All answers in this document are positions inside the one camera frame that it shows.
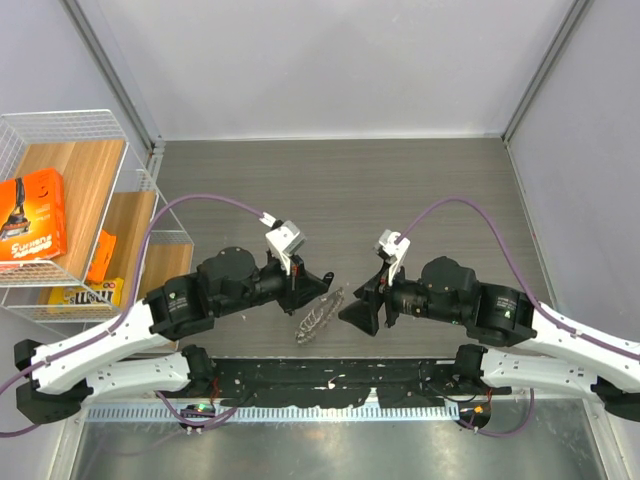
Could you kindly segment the metal disc with key rings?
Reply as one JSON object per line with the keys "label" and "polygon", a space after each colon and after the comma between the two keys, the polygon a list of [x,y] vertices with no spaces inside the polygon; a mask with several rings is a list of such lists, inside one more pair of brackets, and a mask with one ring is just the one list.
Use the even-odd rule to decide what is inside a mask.
{"label": "metal disc with key rings", "polygon": [[298,345],[312,342],[318,332],[326,327],[330,321],[337,317],[345,298],[343,287],[322,296],[316,306],[314,306],[300,321],[295,331],[295,341]]}

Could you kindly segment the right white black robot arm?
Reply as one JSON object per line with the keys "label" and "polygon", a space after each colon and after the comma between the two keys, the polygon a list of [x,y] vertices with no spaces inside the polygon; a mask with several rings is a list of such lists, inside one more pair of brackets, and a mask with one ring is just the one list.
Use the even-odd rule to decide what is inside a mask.
{"label": "right white black robot arm", "polygon": [[639,419],[639,345],[574,321],[519,290],[477,279],[442,256],[417,280],[384,266],[358,288],[338,317],[374,336],[401,315],[462,326],[477,346],[459,348],[455,387],[558,389]]}

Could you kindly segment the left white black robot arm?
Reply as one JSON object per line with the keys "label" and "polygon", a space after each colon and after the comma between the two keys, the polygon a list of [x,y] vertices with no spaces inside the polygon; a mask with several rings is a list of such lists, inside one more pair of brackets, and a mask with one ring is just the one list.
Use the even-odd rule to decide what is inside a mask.
{"label": "left white black robot arm", "polygon": [[217,319],[270,302],[291,315],[326,294],[331,272],[318,277],[297,254],[288,266],[269,254],[263,267],[240,247],[228,247],[149,291],[127,312],[62,341],[25,339],[14,346],[14,363],[25,383],[15,390],[16,407],[34,425],[64,420],[102,393],[144,382],[152,389],[207,395],[214,375],[203,350],[159,360],[152,367],[134,354],[212,329]]}

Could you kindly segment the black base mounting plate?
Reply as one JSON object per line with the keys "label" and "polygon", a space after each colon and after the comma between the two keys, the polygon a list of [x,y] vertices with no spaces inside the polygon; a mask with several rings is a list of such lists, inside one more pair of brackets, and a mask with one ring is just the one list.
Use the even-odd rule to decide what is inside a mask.
{"label": "black base mounting plate", "polygon": [[212,366],[168,398],[214,397],[228,407],[343,409],[361,407],[370,393],[380,407],[441,406],[445,398],[470,401],[509,387],[465,377],[452,360],[436,359],[213,359]]}

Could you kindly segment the small orange packet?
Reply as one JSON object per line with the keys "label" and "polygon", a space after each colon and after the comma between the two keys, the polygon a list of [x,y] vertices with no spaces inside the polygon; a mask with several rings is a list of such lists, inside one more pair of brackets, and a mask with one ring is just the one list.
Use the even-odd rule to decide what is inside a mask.
{"label": "small orange packet", "polygon": [[111,259],[115,250],[117,237],[108,233],[106,230],[100,232],[96,248],[86,280],[90,283],[102,282],[106,278],[106,273],[111,263]]}

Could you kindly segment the yellow candy bag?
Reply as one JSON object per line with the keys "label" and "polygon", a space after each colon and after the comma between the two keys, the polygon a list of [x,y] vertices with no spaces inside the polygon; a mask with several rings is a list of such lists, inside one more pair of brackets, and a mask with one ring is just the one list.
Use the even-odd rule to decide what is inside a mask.
{"label": "yellow candy bag", "polygon": [[49,293],[47,311],[52,314],[112,311],[120,305],[123,286],[124,280],[116,277],[85,286],[55,287]]}

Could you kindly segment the orange product box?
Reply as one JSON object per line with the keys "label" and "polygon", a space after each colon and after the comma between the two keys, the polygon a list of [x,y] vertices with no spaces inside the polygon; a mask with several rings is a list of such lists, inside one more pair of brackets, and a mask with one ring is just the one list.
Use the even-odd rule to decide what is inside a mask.
{"label": "orange product box", "polygon": [[49,260],[67,253],[62,175],[45,168],[1,183],[1,260]]}

